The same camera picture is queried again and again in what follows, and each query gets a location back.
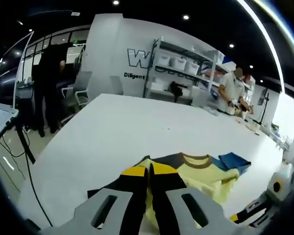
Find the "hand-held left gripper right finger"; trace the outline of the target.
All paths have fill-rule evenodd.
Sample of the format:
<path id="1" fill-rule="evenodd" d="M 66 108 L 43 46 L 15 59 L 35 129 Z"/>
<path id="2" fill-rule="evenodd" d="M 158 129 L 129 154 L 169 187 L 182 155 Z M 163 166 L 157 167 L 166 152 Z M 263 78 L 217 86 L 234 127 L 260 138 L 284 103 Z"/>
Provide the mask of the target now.
<path id="1" fill-rule="evenodd" d="M 150 165 L 152 206 L 162 235 L 255 235 L 225 217 L 220 204 L 197 188 L 187 187 L 171 166 Z"/>

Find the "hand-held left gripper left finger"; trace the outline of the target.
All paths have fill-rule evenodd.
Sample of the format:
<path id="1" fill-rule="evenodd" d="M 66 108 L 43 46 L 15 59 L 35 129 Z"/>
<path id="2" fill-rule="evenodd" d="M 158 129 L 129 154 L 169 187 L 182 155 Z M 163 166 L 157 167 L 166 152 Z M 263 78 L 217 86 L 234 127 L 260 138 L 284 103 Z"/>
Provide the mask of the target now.
<path id="1" fill-rule="evenodd" d="M 74 210 L 71 220 L 42 235 L 137 235 L 146 211 L 148 170 L 126 169 Z"/>

